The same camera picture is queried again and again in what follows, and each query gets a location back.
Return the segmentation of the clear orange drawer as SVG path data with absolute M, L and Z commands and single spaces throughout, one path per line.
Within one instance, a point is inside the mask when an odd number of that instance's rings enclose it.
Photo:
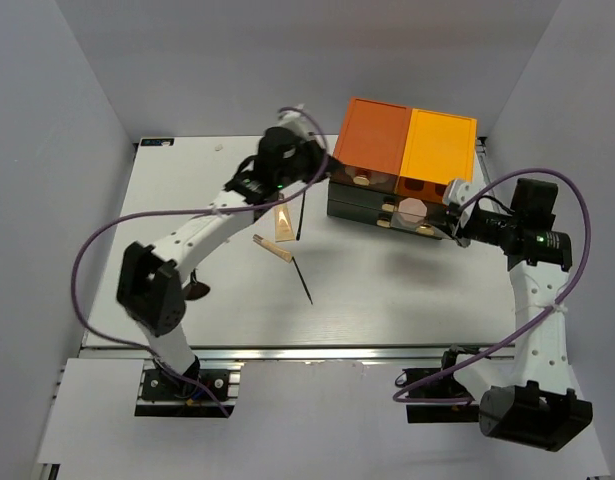
M 392 193 L 395 189 L 397 176 L 371 169 L 343 165 L 332 174 L 330 180 L 343 185 L 367 190 Z

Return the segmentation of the pink octagonal powder case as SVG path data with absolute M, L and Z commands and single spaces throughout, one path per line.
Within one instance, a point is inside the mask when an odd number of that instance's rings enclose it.
M 405 198 L 400 201 L 397 208 L 399 222 L 408 227 L 422 224 L 428 213 L 426 203 L 416 198 Z

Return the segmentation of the clear yellow drawer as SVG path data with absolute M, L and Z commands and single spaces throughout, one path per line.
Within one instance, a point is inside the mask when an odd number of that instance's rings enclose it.
M 417 178 L 402 176 L 398 179 L 395 193 L 406 198 L 414 198 L 435 204 L 443 203 L 443 196 L 450 182 L 435 183 Z

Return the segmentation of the black eyeliner pencil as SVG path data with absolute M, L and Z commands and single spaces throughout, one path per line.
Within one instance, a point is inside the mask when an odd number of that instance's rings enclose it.
M 293 264 L 293 266 L 294 266 L 294 268 L 295 268 L 295 270 L 296 270 L 296 273 L 298 274 L 299 280 L 300 280 L 300 282 L 301 282 L 301 285 L 302 285 L 302 287 L 303 287 L 303 290 L 304 290 L 304 292 L 305 292 L 305 294 L 306 294 L 306 296 L 307 296 L 307 298 L 308 298 L 308 300 L 309 300 L 310 304 L 311 304 L 311 305 L 314 305 L 312 295 L 311 295 L 311 293 L 310 293 L 310 290 L 309 290 L 309 288 L 308 288 L 308 286 L 307 286 L 307 283 L 306 283 L 306 281 L 305 281 L 305 278 L 304 278 L 304 276 L 303 276 L 303 274 L 302 274 L 302 272 L 301 272 L 301 269 L 300 269 L 300 267 L 299 267 L 299 265 L 298 265 L 297 260 L 296 260 L 296 258 L 295 258 L 295 257 L 292 257 L 291 263 Z

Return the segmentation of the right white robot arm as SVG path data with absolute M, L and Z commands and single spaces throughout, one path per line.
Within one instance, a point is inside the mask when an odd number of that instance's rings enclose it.
M 578 398 L 566 351 L 565 307 L 558 302 L 573 265 L 570 237 L 554 230 L 554 183 L 520 179 L 508 213 L 479 207 L 469 182 L 449 183 L 443 202 L 449 228 L 463 244 L 500 248 L 512 285 L 515 327 L 510 372 L 488 356 L 456 350 L 438 384 L 448 397 L 468 394 L 479 406 L 483 435 L 549 452 L 561 450 L 592 421 L 590 402 Z

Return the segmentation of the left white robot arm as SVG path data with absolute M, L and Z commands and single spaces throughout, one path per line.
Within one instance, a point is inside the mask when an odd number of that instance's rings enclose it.
M 253 225 L 284 188 L 320 182 L 342 168 L 312 136 L 271 127 L 254 155 L 243 160 L 209 205 L 180 228 L 150 245 L 130 244 L 123 253 L 116 300 L 144 333 L 163 367 L 164 387 L 186 399 L 198 387 L 198 360 L 181 321 L 184 289 L 195 268 L 214 250 Z

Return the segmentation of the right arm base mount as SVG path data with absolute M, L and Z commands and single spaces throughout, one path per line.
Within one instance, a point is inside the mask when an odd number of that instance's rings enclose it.
M 395 379 L 394 385 L 402 389 L 416 381 L 431 376 L 457 363 L 459 355 L 476 354 L 473 347 L 451 346 L 443 353 L 440 366 L 435 368 L 406 368 Z M 405 397 L 416 403 L 406 405 L 408 424 L 458 424 L 477 423 L 479 407 L 473 402 L 466 388 L 452 375 L 434 380 L 408 392 Z

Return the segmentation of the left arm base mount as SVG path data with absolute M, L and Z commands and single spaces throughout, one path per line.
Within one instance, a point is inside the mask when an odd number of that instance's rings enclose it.
M 240 383 L 238 367 L 199 362 L 190 370 L 202 387 L 172 377 L 146 362 L 138 387 L 134 415 L 150 418 L 226 419 L 235 408 Z

